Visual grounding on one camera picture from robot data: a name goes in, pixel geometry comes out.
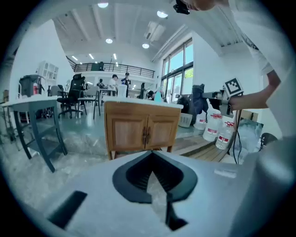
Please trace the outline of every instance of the black office chair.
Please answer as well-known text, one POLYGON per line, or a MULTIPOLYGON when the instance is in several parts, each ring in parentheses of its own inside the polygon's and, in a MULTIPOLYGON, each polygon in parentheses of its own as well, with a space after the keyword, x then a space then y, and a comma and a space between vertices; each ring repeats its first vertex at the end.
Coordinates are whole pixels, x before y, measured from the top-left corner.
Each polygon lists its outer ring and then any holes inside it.
POLYGON ((263 146, 266 146, 268 143, 271 143, 273 141, 277 141, 277 138, 274 135, 268 132, 263 133, 261 136, 261 146, 259 151, 262 150, 263 146))
POLYGON ((76 108, 76 105, 79 104, 78 98, 83 97, 83 91, 81 90, 83 87, 83 83, 84 83, 84 78, 81 77, 81 74, 76 74, 73 76, 68 97, 57 99, 58 102, 65 104, 67 108, 67 110, 65 111, 64 111, 64 107, 62 108, 62 112, 59 113, 58 118, 60 117, 61 114, 65 114, 68 112, 70 112, 70 118, 72 118, 72 111, 76 113, 81 113, 81 115, 83 115, 83 112, 80 111, 79 108, 78 110, 76 108))

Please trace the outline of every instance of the black camera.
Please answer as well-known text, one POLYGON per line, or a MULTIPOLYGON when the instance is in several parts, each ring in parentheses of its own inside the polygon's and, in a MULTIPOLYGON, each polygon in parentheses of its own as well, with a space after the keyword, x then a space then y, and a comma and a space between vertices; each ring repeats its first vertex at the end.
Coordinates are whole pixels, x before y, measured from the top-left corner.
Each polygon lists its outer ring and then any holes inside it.
POLYGON ((176 0, 176 5, 173 6, 173 8, 175 9, 175 11, 177 13, 181 13, 181 14, 185 14, 185 15, 189 15, 190 12, 187 9, 187 6, 185 3, 183 3, 181 0, 176 0))

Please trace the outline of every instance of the human arm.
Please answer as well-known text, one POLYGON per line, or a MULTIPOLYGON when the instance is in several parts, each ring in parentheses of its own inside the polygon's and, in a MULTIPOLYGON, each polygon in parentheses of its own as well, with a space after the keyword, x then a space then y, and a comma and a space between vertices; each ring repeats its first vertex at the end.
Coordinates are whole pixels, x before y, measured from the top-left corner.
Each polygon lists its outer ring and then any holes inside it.
POLYGON ((233 96, 229 103, 232 110, 268 108, 266 101, 280 84, 277 73, 273 70, 267 74, 268 86, 262 91, 243 96, 233 96))

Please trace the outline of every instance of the white countertop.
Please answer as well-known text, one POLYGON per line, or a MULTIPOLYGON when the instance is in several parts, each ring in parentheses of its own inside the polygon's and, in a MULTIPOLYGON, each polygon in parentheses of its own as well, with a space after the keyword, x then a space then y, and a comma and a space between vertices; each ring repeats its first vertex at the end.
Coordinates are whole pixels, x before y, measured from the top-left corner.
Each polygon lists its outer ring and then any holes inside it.
POLYGON ((11 100, 9 102, 6 102, 4 104, 1 104, 2 107, 8 107, 13 106, 16 104, 23 104, 23 103, 29 103, 29 102, 37 102, 37 101, 49 101, 49 100, 57 100, 57 98, 61 98, 61 96, 44 96, 44 95, 33 95, 28 98, 18 99, 18 100, 11 100))
POLYGON ((113 102, 123 102, 123 103, 133 103, 133 104, 142 104, 142 105, 152 105, 152 106, 163 106, 163 107, 169 107, 169 108, 177 108, 177 109, 183 109, 183 105, 177 105, 177 104, 168 104, 165 102, 156 102, 153 100, 142 100, 142 99, 134 99, 134 98, 125 98, 125 97, 115 97, 115 96, 108 96, 104 98, 105 102, 113 101, 113 102))

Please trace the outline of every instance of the round ceiling light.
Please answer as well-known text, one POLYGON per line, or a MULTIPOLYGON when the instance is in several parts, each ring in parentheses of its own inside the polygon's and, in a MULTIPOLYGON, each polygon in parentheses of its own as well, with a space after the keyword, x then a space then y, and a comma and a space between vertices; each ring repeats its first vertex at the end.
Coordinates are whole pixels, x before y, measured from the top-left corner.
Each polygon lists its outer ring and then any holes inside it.
POLYGON ((168 16, 168 14, 165 14, 164 12, 161 12, 161 11, 158 11, 157 12, 157 15, 160 17, 160 18, 166 18, 168 16))
POLYGON ((149 44, 143 44, 142 47, 145 48, 145 49, 148 49, 149 48, 149 44))
POLYGON ((106 7, 108 7, 108 5, 109 5, 108 2, 98 3, 98 6, 99 6, 100 8, 106 8, 106 7))
POLYGON ((112 39, 106 39, 106 43, 107 43, 107 44, 111 44, 112 42, 113 42, 112 39))

